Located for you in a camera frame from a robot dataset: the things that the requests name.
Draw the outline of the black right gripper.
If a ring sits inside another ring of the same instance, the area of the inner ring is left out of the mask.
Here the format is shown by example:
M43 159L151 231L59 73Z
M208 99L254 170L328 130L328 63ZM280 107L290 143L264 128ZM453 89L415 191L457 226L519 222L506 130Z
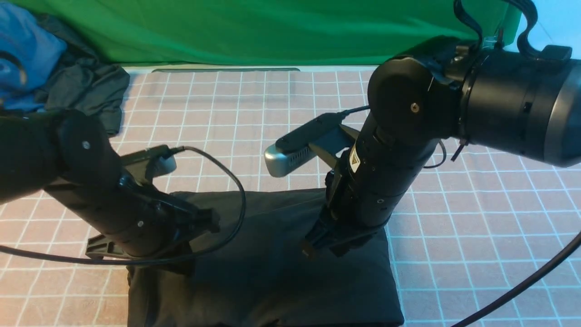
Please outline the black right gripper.
M454 136L458 85L445 67L459 39L430 39L376 68L369 114L334 168L326 204L305 236L303 253L341 257L384 228L441 139Z

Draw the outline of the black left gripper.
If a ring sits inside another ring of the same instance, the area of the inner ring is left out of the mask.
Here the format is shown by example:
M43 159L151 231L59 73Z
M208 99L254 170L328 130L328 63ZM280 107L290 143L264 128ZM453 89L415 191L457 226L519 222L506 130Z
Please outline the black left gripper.
M139 184L123 167L103 125L76 110L50 114L49 139L62 174L46 192L99 232L87 241L90 263L120 263L190 274L191 241L220 232L214 209Z

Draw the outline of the gray left robot arm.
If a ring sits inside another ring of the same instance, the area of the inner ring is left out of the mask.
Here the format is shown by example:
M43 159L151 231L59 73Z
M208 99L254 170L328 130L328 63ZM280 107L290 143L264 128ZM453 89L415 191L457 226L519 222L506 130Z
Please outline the gray left robot arm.
M191 241L220 232L214 209L201 209L159 191L153 179L176 169L174 155L193 147L159 145L127 155L112 147L98 119L75 110L1 116L1 203L39 190L99 232L86 258L7 246L24 258L83 265L172 265L212 253L231 236L203 250Z

